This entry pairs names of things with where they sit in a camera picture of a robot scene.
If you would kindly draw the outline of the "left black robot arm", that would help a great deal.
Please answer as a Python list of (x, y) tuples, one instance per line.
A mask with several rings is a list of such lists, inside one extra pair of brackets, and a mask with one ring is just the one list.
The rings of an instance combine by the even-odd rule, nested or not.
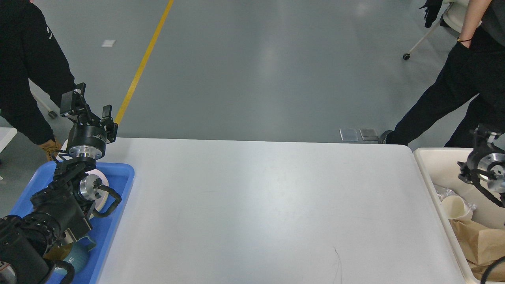
[(1, 283), (44, 284), (55, 268), (66, 271), (62, 284), (75, 276), (72, 264), (47, 259), (54, 247), (75, 243), (92, 230), (90, 216), (107, 217), (121, 203), (121, 196), (88, 171), (116, 140), (118, 125), (112, 107), (101, 116), (86, 103), (86, 84), (62, 95), (60, 115), (73, 122), (65, 150), (51, 151), (56, 167), (47, 187), (31, 196), (33, 210), (25, 217), (8, 215), (0, 223)]

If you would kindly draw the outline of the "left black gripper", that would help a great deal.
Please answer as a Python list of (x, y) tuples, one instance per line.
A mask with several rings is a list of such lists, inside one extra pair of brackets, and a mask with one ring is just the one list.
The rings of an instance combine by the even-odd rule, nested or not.
[(94, 126), (95, 115), (86, 103), (85, 88), (85, 83), (79, 83), (74, 90), (62, 95), (60, 116), (74, 123), (65, 152), (73, 158), (99, 160), (106, 154), (107, 143), (116, 141), (118, 124), (112, 118), (112, 105), (106, 105), (103, 106), (101, 126)]

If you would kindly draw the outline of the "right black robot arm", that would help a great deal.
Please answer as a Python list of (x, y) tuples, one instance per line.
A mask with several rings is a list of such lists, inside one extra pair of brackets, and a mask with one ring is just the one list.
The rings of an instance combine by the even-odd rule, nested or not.
[(501, 135), (485, 124), (474, 131), (473, 151), (466, 162), (458, 162), (461, 181), (474, 185), (487, 199), (504, 207), (505, 153), (494, 145)]

